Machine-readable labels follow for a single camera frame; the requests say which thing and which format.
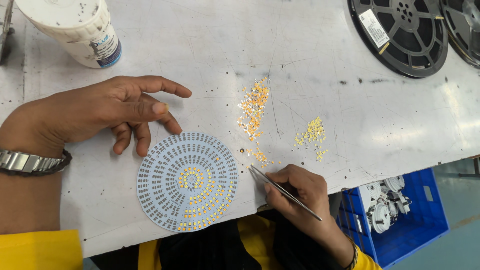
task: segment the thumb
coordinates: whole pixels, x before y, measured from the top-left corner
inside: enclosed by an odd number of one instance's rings
[[[272,184],[264,184],[265,191],[267,192],[267,203],[271,207],[277,209],[283,215],[291,215],[294,213],[294,209],[288,199],[283,196],[278,189],[272,186]]]
[[[115,117],[121,122],[151,122],[168,113],[168,103],[163,102],[119,102]]]

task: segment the black reel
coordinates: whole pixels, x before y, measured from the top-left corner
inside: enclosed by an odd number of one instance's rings
[[[436,0],[348,0],[348,7],[365,45],[392,71],[425,78],[445,63],[448,35]],[[390,38],[379,48],[359,19],[369,9]]]
[[[448,42],[469,65],[480,69],[480,0],[441,0]]]

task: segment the black cloth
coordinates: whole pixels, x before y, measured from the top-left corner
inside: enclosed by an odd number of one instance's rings
[[[276,223],[273,251],[285,270],[343,270],[325,250],[276,210],[257,215]],[[240,240],[237,220],[162,240],[162,270],[259,270]]]

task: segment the fingernail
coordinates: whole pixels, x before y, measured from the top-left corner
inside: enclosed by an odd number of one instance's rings
[[[164,114],[168,112],[168,103],[155,103],[153,105],[153,112],[156,114]]]
[[[267,193],[270,192],[270,185],[268,183],[264,183],[264,188]]]

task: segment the yellow shirt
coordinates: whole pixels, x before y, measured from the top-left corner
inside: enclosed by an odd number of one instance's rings
[[[282,269],[273,254],[275,223],[257,215],[239,219],[240,238],[247,252],[263,270]],[[138,270],[161,270],[159,241],[140,244]],[[380,270],[368,255],[358,250],[356,270]],[[0,269],[82,270],[82,248],[77,230],[0,235]]]

